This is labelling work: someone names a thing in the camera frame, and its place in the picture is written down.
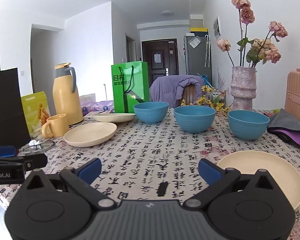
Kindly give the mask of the blue bowl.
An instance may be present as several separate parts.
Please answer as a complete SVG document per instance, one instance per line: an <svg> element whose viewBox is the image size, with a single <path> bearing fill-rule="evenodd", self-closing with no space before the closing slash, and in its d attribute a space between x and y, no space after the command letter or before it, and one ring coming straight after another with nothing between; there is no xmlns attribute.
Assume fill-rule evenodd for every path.
<svg viewBox="0 0 300 240"><path fill-rule="evenodd" d="M233 110L228 113L229 128L232 133L242 140L256 140L263 135L270 119L261 113Z"/></svg>
<svg viewBox="0 0 300 240"><path fill-rule="evenodd" d="M147 124L156 124L165 118L169 104L166 102L143 102L133 108L139 120Z"/></svg>
<svg viewBox="0 0 300 240"><path fill-rule="evenodd" d="M190 133L201 133L209 129L216 111L205 106L180 106L174 109L174 117L180 128Z"/></svg>

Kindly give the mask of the eyeglasses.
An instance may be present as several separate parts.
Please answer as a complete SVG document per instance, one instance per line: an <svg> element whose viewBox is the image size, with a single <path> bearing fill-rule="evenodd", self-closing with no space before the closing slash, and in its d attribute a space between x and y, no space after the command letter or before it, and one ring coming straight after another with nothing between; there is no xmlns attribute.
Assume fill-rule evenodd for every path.
<svg viewBox="0 0 300 240"><path fill-rule="evenodd" d="M52 140L38 142L35 141L32 145L28 144L24 148L21 149L22 154L36 154L36 153L44 153L51 148L55 147L55 142Z"/></svg>

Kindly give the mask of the black paper bag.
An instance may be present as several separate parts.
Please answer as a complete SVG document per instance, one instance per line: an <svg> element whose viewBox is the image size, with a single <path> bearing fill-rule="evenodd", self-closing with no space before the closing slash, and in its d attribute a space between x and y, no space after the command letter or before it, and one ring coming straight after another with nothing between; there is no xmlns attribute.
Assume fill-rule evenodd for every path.
<svg viewBox="0 0 300 240"><path fill-rule="evenodd" d="M30 140L21 103L18 70L0 70L0 146L19 149Z"/></svg>

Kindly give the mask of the yellow mug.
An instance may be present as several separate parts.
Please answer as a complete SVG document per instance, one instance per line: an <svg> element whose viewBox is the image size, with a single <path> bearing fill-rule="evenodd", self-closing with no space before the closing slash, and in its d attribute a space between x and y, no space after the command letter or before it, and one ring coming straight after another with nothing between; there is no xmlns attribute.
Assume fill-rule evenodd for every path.
<svg viewBox="0 0 300 240"><path fill-rule="evenodd" d="M47 119L42 126L42 135L45 138L64 136L70 130L66 114L57 114Z"/></svg>

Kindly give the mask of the calligraphy tablecloth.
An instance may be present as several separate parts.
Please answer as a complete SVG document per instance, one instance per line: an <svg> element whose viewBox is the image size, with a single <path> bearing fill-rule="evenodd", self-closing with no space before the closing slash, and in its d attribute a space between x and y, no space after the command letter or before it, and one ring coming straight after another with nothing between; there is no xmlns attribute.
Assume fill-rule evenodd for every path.
<svg viewBox="0 0 300 240"><path fill-rule="evenodd" d="M207 158L217 163L230 153L249 150L268 152L286 160L300 173L300 150L277 136L265 132L256 140L234 136L228 120L217 114L205 132L184 132L173 111L154 125L133 120L121 124L109 141L94 147L77 148L61 139L47 151L47 173L67 166L78 167L94 157L102 161L102 174L93 186L117 202L128 199L185 200L206 188L198 173L198 161ZM300 239L300 198L296 223L290 239Z"/></svg>

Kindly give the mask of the yellow flower branch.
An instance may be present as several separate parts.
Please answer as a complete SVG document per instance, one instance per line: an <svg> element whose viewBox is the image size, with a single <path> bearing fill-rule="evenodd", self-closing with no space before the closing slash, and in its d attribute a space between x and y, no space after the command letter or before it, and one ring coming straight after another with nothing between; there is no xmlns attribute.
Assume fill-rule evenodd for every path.
<svg viewBox="0 0 300 240"><path fill-rule="evenodd" d="M226 90L220 92L210 85L202 86L203 96L198 99L197 106L213 108L217 113L227 115L231 105L226 105Z"/></svg>

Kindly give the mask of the purple plastic bag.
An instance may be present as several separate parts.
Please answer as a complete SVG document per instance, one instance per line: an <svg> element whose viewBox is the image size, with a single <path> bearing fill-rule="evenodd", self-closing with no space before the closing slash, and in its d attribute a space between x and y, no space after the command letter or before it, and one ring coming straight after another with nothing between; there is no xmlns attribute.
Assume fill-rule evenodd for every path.
<svg viewBox="0 0 300 240"><path fill-rule="evenodd" d="M97 102L95 94L82 95L79 97L79 101L84 116L90 112L114 110L113 100Z"/></svg>

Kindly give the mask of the yellow snack box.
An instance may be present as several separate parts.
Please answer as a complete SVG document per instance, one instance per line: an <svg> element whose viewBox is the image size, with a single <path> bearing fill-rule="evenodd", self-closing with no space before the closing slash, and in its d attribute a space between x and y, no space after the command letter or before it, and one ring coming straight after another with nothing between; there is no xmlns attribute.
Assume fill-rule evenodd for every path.
<svg viewBox="0 0 300 240"><path fill-rule="evenodd" d="M41 134L42 126L50 117L47 97L44 91L21 97L26 125L31 138Z"/></svg>

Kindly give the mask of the yellow thermos jug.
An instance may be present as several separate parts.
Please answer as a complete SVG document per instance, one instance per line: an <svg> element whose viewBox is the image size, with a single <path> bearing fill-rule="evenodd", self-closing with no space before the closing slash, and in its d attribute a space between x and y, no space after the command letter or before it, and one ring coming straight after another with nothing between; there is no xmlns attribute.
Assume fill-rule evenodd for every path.
<svg viewBox="0 0 300 240"><path fill-rule="evenodd" d="M55 79L52 89L56 114L65 114L69 126L83 121L76 85L76 72L70 64L68 62L55 66Z"/></svg>

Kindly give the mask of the wooden chair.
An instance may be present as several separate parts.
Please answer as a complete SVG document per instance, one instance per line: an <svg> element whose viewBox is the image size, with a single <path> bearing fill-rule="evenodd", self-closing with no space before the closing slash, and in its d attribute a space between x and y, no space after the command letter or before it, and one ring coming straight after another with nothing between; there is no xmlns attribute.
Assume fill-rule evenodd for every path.
<svg viewBox="0 0 300 240"><path fill-rule="evenodd" d="M185 86L181 100L180 106L186 105L196 105L199 98L203 96L202 86L197 86L190 84Z"/></svg>

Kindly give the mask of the pink textured vase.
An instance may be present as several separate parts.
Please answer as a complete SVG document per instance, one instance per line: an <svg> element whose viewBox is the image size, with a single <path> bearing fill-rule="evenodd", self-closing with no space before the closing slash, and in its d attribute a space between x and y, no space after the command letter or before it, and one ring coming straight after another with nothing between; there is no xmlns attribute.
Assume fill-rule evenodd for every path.
<svg viewBox="0 0 300 240"><path fill-rule="evenodd" d="M233 67L231 78L231 95L234 97L233 110L253 110L256 98L256 69L252 67Z"/></svg>

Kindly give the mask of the purple jacket on chair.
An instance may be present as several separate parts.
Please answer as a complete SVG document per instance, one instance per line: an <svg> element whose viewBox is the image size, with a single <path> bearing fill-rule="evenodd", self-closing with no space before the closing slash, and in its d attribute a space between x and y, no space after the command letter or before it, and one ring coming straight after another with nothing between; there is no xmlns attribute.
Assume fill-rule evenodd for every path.
<svg viewBox="0 0 300 240"><path fill-rule="evenodd" d="M204 80L195 75L169 75L158 77L149 88L150 100L166 102L171 108L179 106L179 101L183 99L183 93L186 86L194 85L194 96L190 101L196 104L196 101L202 96L202 87Z"/></svg>

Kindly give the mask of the pink suitcase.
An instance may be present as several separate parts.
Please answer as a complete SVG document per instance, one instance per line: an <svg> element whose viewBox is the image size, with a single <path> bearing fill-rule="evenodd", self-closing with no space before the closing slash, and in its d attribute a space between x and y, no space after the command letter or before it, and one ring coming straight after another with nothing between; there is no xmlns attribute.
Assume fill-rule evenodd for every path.
<svg viewBox="0 0 300 240"><path fill-rule="evenodd" d="M288 74L285 111L300 121L300 68Z"/></svg>

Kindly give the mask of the grey refrigerator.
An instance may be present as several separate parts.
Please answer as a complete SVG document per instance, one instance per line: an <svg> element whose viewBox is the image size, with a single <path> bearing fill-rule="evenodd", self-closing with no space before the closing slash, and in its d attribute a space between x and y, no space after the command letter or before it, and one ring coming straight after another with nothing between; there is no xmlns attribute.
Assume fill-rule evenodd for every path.
<svg viewBox="0 0 300 240"><path fill-rule="evenodd" d="M212 84L211 42L207 31L195 31L184 36L185 72L199 75Z"/></svg>

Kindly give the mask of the dark entrance door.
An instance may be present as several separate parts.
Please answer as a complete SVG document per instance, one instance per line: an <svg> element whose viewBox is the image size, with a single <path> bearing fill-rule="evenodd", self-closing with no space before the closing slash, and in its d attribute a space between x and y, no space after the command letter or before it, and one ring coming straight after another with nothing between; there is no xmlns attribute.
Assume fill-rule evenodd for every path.
<svg viewBox="0 0 300 240"><path fill-rule="evenodd" d="M177 40L142 41L142 58L147 62L149 85L158 78L179 74Z"/></svg>

